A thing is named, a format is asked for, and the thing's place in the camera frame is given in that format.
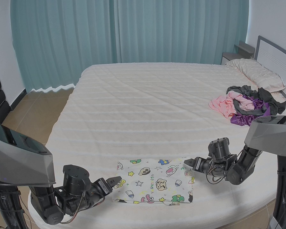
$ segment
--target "purple cloth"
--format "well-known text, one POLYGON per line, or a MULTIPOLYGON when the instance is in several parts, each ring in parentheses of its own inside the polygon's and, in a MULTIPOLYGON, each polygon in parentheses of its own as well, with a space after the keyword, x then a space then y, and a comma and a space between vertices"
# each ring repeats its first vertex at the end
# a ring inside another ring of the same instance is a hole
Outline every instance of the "purple cloth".
MULTIPOLYGON (((270 106, 269 103, 264 103, 263 100, 260 99, 255 99, 255 101, 253 100, 253 105, 255 109, 261 109, 263 107, 263 105, 265 105, 265 107, 267 108, 267 110, 265 111, 265 113, 262 116, 267 116, 270 115, 270 106)), ((251 122, 253 120, 255 120, 256 118, 258 118, 259 116, 255 116, 255 115, 242 115, 240 113, 236 113, 232 116, 232 118, 230 119, 230 122, 232 124, 236 124, 236 125, 251 125, 251 122)))

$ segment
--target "light under curtain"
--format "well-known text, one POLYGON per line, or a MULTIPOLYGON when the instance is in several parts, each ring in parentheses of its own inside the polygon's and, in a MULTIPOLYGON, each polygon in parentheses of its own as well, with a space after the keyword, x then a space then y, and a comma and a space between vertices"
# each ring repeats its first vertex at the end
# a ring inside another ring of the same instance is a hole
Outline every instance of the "light under curtain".
POLYGON ((221 62, 245 41, 249 0, 11 0, 27 91, 76 84, 93 64, 221 62))

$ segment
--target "white headboard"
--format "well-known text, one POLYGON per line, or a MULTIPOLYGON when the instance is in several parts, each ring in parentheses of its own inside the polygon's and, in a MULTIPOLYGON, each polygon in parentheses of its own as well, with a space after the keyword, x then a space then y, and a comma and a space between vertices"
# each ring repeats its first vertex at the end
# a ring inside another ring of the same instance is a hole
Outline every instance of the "white headboard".
MULTIPOLYGON (((264 67, 278 73, 286 85, 286 50, 275 43, 259 36, 255 60, 264 67)), ((281 91, 286 98, 286 88, 281 91)))

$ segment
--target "bed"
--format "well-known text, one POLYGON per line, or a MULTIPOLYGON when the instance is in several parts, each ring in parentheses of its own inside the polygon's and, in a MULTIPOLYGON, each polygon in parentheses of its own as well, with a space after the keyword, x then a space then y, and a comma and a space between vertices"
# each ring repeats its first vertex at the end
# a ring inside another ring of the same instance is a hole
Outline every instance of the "bed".
MULTIPOLYGON (((259 37, 262 47, 265 41, 260 40, 259 37)), ((256 55, 261 64, 273 61, 271 50, 267 50, 269 42, 265 43, 256 55), (259 56, 262 50, 267 57, 259 56)), ((285 56, 284 52, 278 55, 280 62, 285 56)), ((282 74, 278 72, 282 67, 271 65, 273 71, 282 74)), ((57 184, 62 184, 66 164, 87 169, 91 181, 107 179, 116 175, 119 159, 207 157, 209 142, 225 136, 230 140, 231 153, 239 153, 249 127, 231 124, 208 106, 210 100, 225 94, 233 85, 257 89, 240 71, 222 65, 118 63, 87 68, 46 144, 53 154, 57 184)), ((279 92, 272 95, 279 102, 285 101, 279 92)), ((28 206, 41 229, 214 229, 273 200, 276 171, 276 155, 264 152, 254 173, 239 186, 224 181, 210 185, 204 175, 196 173, 191 204, 125 204, 113 202, 109 195, 100 206, 80 212, 68 225, 50 226, 31 203, 28 206)))

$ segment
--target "black baseboard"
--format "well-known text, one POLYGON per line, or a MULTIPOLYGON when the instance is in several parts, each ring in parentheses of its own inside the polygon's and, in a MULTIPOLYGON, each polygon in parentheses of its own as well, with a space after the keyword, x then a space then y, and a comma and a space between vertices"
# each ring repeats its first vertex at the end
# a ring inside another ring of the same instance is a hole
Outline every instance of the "black baseboard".
POLYGON ((24 89, 19 96, 15 99, 15 101, 11 104, 11 111, 15 109, 15 107, 20 103, 23 97, 27 94, 27 91, 24 89))

